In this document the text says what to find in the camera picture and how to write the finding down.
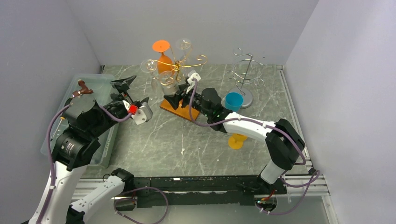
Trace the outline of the yellow plastic goblet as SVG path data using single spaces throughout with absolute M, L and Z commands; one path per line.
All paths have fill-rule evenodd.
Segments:
M 242 148 L 244 141 L 247 139 L 247 136 L 241 134 L 232 134 L 228 139 L 228 145 L 233 150 L 239 150 Z

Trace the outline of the gold wire glass rack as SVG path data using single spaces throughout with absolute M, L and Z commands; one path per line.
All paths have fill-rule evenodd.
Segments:
M 182 69 L 184 67 L 182 65 L 183 62 L 180 61 L 180 59 L 177 60 L 176 58 L 171 58 L 171 60 L 173 61 L 173 63 L 171 64 L 171 67 L 174 70 L 173 75 L 175 76 L 175 79 L 178 81 L 178 85 L 185 83 L 185 80 L 187 80 L 187 78 L 188 78 L 188 76 L 187 76 L 188 73 L 185 74 L 182 71 Z M 199 55 L 199 56 L 196 57 L 196 61 L 192 62 L 192 65 L 188 66 L 188 67 L 191 67 L 192 70 L 193 70 L 195 67 L 199 67 L 199 66 L 204 65 L 205 63 L 207 63 L 207 61 L 208 61 L 207 56 Z

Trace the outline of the clear small glass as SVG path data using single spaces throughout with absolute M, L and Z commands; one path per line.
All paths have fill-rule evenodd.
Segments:
M 164 95 L 173 95 L 178 91 L 178 81 L 171 71 L 164 71 L 158 76 Z

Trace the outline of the orange plastic goblet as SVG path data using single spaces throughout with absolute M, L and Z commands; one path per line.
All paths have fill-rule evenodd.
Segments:
M 170 49 L 170 43 L 166 40 L 158 40 L 152 45 L 153 51 L 160 53 L 160 57 L 157 59 L 157 70 L 161 74 L 165 71 L 170 71 L 172 74 L 174 70 L 171 67 L 173 61 L 170 57 L 165 55 L 165 52 Z

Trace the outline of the clear plastic storage box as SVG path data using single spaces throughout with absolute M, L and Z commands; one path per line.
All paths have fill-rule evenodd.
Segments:
M 68 168 L 101 166 L 107 168 L 118 119 L 108 119 L 105 106 L 110 101 L 112 75 L 80 74 L 69 85 L 58 112 L 52 118 L 44 140 L 42 153 L 50 163 L 65 162 Z M 78 80 L 84 80 L 93 94 L 72 97 L 79 90 Z M 57 120 L 65 117 L 54 140 L 50 138 Z

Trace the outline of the clear wine glass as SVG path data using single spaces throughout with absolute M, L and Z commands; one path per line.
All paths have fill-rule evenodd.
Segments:
M 176 47 L 183 52 L 183 56 L 180 58 L 180 61 L 183 62 L 182 65 L 184 66 L 182 71 L 187 74 L 192 70 L 191 67 L 188 67 L 192 65 L 192 42 L 188 38 L 180 38 L 176 41 Z

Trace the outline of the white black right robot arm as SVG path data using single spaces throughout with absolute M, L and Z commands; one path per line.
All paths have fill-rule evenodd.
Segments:
M 164 96 L 173 109 L 189 106 L 207 117 L 207 123 L 199 126 L 209 126 L 215 131 L 223 133 L 241 134 L 257 141 L 266 143 L 270 154 L 270 161 L 259 174 L 257 187 L 264 194 L 270 193 L 276 186 L 276 181 L 297 164 L 297 159 L 306 164 L 302 153 L 306 144 L 292 124 L 279 119 L 276 122 L 261 121 L 242 116 L 237 112 L 226 109 L 221 104 L 221 97 L 214 88 L 205 88 L 201 93 L 196 92 L 197 79 L 190 84 L 179 86 L 174 94 Z

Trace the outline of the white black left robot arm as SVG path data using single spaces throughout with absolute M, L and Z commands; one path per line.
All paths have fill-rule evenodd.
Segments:
M 135 76 L 130 76 L 112 81 L 110 84 L 117 92 L 111 94 L 111 102 L 104 106 L 83 86 L 81 93 L 73 93 L 56 113 L 56 117 L 67 120 L 68 127 L 54 142 L 46 139 L 50 174 L 40 203 L 28 223 L 85 224 L 104 201 L 133 192 L 133 174 L 118 168 L 90 194 L 76 202 L 71 200 L 82 174 L 100 147 L 99 136 L 128 119 L 141 124 L 152 118 L 148 98 L 135 101 L 128 94 L 134 80 Z

